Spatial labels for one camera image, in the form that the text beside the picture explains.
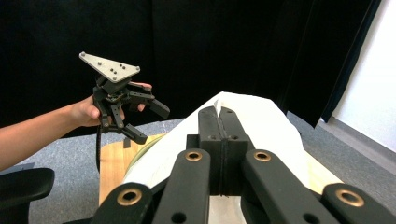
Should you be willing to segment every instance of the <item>black curtain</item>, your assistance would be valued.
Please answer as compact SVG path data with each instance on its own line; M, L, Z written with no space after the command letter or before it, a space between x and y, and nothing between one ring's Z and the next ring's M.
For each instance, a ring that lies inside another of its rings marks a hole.
M337 107L338 103L341 100L341 97L344 94L344 91L347 88L349 77L356 65L356 62L359 59L361 46L364 43L364 40L367 36L367 32L372 24L372 21L374 19L375 13L378 10L380 2L381 1L372 1L370 5L367 7L367 12L366 15L363 17L363 20L361 22L361 27L359 28L356 38L352 43L350 52L346 56L346 63L341 69L339 78L335 83L330 100L327 103L323 111L323 114L321 116L325 122L329 121L330 117L332 116L332 112Z
M350 74L378 3L0 0L0 126L92 94L96 74L82 51L139 65L133 80L154 86L169 119L232 91L269 98L315 126L339 77ZM145 111L125 121L159 119ZM94 129L67 136L86 133Z

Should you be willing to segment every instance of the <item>white cloth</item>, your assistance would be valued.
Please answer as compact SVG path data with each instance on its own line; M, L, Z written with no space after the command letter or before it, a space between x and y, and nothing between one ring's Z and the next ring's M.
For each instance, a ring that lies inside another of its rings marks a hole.
M168 177L177 154L186 149L187 134L198 134L198 111L215 102L236 113L255 148L275 153L303 184L309 185L300 134L282 111L271 100L230 92L220 92L185 118L128 170L123 183L152 188ZM209 223L245 223L239 199L211 196Z

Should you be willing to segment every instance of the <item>triangular metal plate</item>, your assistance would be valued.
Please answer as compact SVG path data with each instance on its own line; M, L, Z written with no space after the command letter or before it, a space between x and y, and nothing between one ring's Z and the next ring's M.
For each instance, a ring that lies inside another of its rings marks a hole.
M140 72L138 66L111 61L85 52L81 52L79 58L113 83L120 82Z

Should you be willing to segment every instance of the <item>wooden table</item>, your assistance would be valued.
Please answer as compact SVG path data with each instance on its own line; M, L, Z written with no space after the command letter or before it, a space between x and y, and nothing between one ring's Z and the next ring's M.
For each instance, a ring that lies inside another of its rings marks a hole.
M163 133L148 137L146 143L161 137ZM125 173L136 153L145 145L138 145L131 141L131 147L123 148L123 142L105 145L101 149L99 204L107 195L122 183Z
M147 143L160 136L162 136L162 134L149 136ZM144 145L138 145L132 142L131 147L123 148L123 142L116 142L102 147L100 160L99 204L105 200L111 190L122 183L131 160L143 146ZM342 182L307 152L305 152L305 157L308 163L308 187L310 189L321 194L326 185Z

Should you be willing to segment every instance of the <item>human hand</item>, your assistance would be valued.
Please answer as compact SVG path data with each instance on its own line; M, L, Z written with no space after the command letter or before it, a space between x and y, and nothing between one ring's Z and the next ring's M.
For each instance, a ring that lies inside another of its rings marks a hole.
M141 85L149 89L152 88L152 86L148 83L134 82L134 84ZM137 106L137 109L139 111L143 111L145 109L145 105L140 104ZM78 127L79 126L91 127L100 124L99 121L100 111L96 106L93 105L92 96L71 105L71 115L73 120L77 123ZM122 119L125 119L125 115L122 108L120 109L120 115Z

